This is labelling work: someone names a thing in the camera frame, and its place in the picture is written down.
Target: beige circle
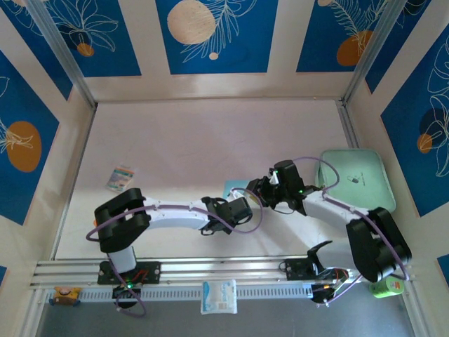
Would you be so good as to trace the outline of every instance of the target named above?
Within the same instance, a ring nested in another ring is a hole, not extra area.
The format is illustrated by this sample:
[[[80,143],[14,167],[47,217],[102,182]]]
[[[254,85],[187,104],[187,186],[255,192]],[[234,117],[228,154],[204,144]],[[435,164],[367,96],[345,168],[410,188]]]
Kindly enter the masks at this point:
[[[334,2],[334,0],[317,0],[316,2],[318,2],[318,5],[321,7],[324,7],[329,6],[332,2]]]
[[[215,60],[218,59],[218,54],[217,54],[217,53],[210,53],[210,54],[209,54],[209,58],[210,58],[212,61],[215,61]]]
[[[24,0],[11,0],[12,2],[16,3],[19,6],[25,7],[25,3],[23,2]]]
[[[168,30],[181,44],[200,44],[215,31],[215,18],[203,3],[182,0],[167,17]]]

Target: metal pole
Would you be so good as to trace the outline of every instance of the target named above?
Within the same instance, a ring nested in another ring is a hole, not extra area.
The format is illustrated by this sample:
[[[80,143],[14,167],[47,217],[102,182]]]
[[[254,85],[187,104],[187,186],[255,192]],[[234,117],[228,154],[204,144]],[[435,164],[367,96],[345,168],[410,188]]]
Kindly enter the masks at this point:
[[[50,46],[51,50],[59,60],[62,68],[67,73],[72,83],[78,88],[84,100],[95,109],[95,100],[87,83],[84,81],[83,73],[79,69],[72,52],[67,47],[64,39],[59,33],[58,27],[53,22],[45,4],[40,0],[25,0],[25,5],[42,36]]]
[[[408,0],[385,0],[389,1],[385,7],[385,11],[379,19],[379,22],[374,29],[368,45],[363,52],[356,69],[352,75],[352,79],[342,97],[342,103],[344,106],[351,100],[354,91],[358,88],[360,83],[365,79],[368,71],[373,65],[377,55],[379,55],[380,49],[387,40],[390,31],[393,29],[398,16],[401,14],[404,6]]]

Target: wire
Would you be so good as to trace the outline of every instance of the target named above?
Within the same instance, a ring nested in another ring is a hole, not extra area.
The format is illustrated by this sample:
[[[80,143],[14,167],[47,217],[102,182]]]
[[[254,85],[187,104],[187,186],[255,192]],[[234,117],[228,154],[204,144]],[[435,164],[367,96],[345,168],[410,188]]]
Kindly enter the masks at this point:
[[[240,191],[244,191],[244,192],[246,192],[248,194],[251,194],[255,198],[257,203],[259,204],[259,207],[260,207],[259,223],[252,230],[248,230],[248,231],[237,230],[236,228],[232,227],[229,223],[227,223],[226,221],[221,219],[221,217],[217,216],[214,213],[208,212],[208,211],[206,211],[204,209],[200,209],[199,207],[190,207],[190,206],[185,206],[185,205],[158,205],[158,206],[156,206],[156,205],[149,205],[149,206],[137,207],[136,209],[131,209],[129,211],[120,213],[119,215],[114,216],[113,218],[110,218],[110,219],[106,220],[104,223],[102,223],[101,225],[98,225],[93,230],[91,230],[89,233],[87,233],[86,240],[92,241],[92,242],[99,242],[100,240],[92,238],[92,235],[95,234],[95,233],[98,233],[99,231],[101,231],[103,228],[109,226],[114,221],[122,219],[122,218],[124,218],[124,217],[126,217],[126,216],[128,216],[130,214],[134,214],[134,213],[138,213],[138,212],[142,212],[142,211],[148,211],[148,210],[157,210],[157,209],[178,209],[178,210],[195,211],[195,212],[198,212],[198,213],[206,214],[207,216],[210,216],[210,217],[220,221],[220,223],[222,223],[222,225],[224,225],[226,228],[228,228],[232,232],[236,232],[236,233],[239,233],[239,234],[250,234],[250,233],[255,232],[260,227],[260,225],[262,224],[262,221],[263,221],[263,218],[264,218],[262,202],[260,201],[259,197],[257,195],[255,195],[254,193],[252,193],[250,190],[247,190],[245,188],[240,188],[240,187],[235,187],[232,190],[240,190]]]
[[[303,159],[312,159],[312,160],[320,161],[321,163],[324,163],[327,166],[329,166],[332,169],[332,171],[334,171],[335,176],[337,177],[337,181],[335,181],[335,183],[333,183],[331,186],[328,186],[323,189],[323,199],[325,199],[327,202],[330,202],[331,204],[339,206],[342,209],[346,209],[347,211],[350,211],[351,213],[356,214],[357,216],[360,216],[362,219],[364,219],[364,221],[369,223],[370,226],[374,229],[374,231],[379,235],[379,237],[385,243],[385,246],[387,246],[387,248],[390,250],[392,256],[394,257],[394,260],[396,261],[396,263],[399,265],[400,269],[402,270],[403,276],[399,276],[399,275],[395,275],[395,274],[392,274],[390,276],[396,277],[398,279],[403,279],[404,281],[408,281],[410,279],[410,275],[408,274],[405,265],[403,264],[401,258],[399,258],[399,255],[394,250],[393,246],[389,243],[388,239],[385,237],[384,233],[382,233],[380,228],[375,224],[375,222],[372,221],[371,219],[369,219],[369,217],[367,217],[365,214],[361,213],[360,211],[357,211],[356,209],[353,209],[352,207],[350,207],[346,204],[343,204],[342,202],[339,202],[337,200],[331,199],[327,196],[328,190],[330,190],[331,188],[334,188],[340,182],[340,175],[338,174],[337,169],[331,163],[328,163],[327,161],[322,160],[320,158],[316,158],[316,157],[299,157],[297,159],[294,159],[293,161],[299,161],[299,160],[303,160]]]
[[[285,261],[282,261],[281,263],[279,263],[279,265],[278,265],[278,269],[280,270],[280,271],[282,271],[282,272],[287,272],[287,267],[285,266],[283,269],[281,268],[281,265],[282,264],[286,264],[286,262]]]
[[[324,286],[322,286],[321,288],[316,288],[316,289],[312,289],[312,293],[316,293],[317,291],[323,291],[323,290],[328,290],[330,288],[329,284],[325,284]]]
[[[287,212],[283,212],[283,211],[278,211],[277,209],[273,209],[273,211],[278,212],[280,214],[285,214],[286,216],[289,216],[290,214],[293,214],[295,211],[291,211],[290,213]]]
[[[360,279],[362,278],[362,275],[359,275],[344,291],[342,291],[341,293],[339,293],[338,295],[332,297],[330,300],[326,301],[325,303],[322,304],[318,304],[318,306],[323,306],[323,305],[330,305],[334,300],[337,300],[340,296],[342,296],[343,294],[345,294],[348,290],[350,290],[350,288],[352,288],[353,286],[356,285],[356,283],[358,281],[360,281]]]
[[[142,318],[147,314],[147,309],[145,307],[145,304],[143,303],[143,301],[140,299],[140,296],[136,294],[136,292],[134,292],[134,290],[132,290],[131,288],[127,288],[127,283],[126,281],[123,279],[122,276],[120,276],[119,272],[117,271],[117,269],[115,268],[114,264],[112,263],[111,258],[109,257],[109,255],[107,256],[109,258],[109,264],[111,265],[111,269],[115,274],[115,277],[121,282],[121,284],[125,287],[125,289],[137,300],[137,302],[142,306],[143,312],[140,314],[135,314],[134,312],[130,312],[127,310],[123,310],[123,308],[120,308],[119,305],[119,297],[117,296],[115,299],[115,308],[117,309],[118,312],[121,312],[122,314],[126,315],[126,316],[131,316],[131,317],[135,317],[135,318]]]
[[[327,276],[330,275],[330,273],[333,271],[333,269],[325,269],[322,272],[320,272],[317,277],[319,276],[319,279],[325,279]]]
[[[145,279],[147,278],[149,270],[139,270],[139,272],[134,276],[134,278],[131,280],[132,283],[142,283],[144,284]]]

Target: light green tray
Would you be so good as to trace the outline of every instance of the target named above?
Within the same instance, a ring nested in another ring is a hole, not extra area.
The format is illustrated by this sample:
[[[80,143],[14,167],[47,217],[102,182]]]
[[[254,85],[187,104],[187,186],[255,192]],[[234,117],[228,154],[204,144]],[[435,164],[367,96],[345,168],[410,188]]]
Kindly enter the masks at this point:
[[[328,150],[321,158],[332,164],[340,175],[340,184],[328,192],[331,197],[367,209],[383,207],[390,212],[396,209],[384,164],[376,151]],[[323,163],[317,165],[317,186],[332,185],[335,179],[331,168]]]

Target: blue sticker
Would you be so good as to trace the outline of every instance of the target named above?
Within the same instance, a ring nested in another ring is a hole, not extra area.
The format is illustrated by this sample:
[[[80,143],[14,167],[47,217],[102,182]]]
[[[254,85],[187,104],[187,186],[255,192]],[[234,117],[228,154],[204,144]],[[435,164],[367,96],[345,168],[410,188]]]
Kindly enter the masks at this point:
[[[171,74],[267,72],[278,0],[156,0]]]
[[[0,265],[0,286],[3,283],[3,279],[5,278],[6,275],[6,267]]]
[[[449,286],[449,254],[437,258],[441,271],[443,272],[446,283]]]
[[[70,81],[50,46],[48,46],[42,37],[42,33],[39,31],[33,19],[31,19],[31,16],[29,16],[27,9],[13,0],[0,0],[0,7],[13,23],[34,56],[41,63],[62,96],[67,100],[72,91],[72,81]]]
[[[431,0],[407,1],[398,20],[396,20],[396,24],[393,26],[390,34],[388,34],[382,49],[376,56],[370,71],[366,75],[365,80],[371,93],[377,88],[380,80],[387,72],[389,66],[393,63],[394,58],[398,55],[402,45],[404,45],[413,28],[415,28],[421,15],[430,4],[430,1]]]
[[[449,25],[382,113],[421,216],[449,201]]]
[[[389,37],[394,47],[384,48],[373,70],[377,77],[379,72],[383,76],[429,1],[409,0]],[[353,71],[387,4],[385,0],[315,0],[297,72]]]
[[[226,180],[224,183],[223,199],[226,199],[231,189],[234,187],[246,188],[248,186],[249,180]]]
[[[0,216],[23,225],[59,122],[0,52]]]
[[[21,1],[0,0],[6,15],[67,98],[68,82],[63,86],[56,81],[59,62],[27,9],[18,3]],[[85,77],[141,75],[118,0],[47,0],[43,4]]]

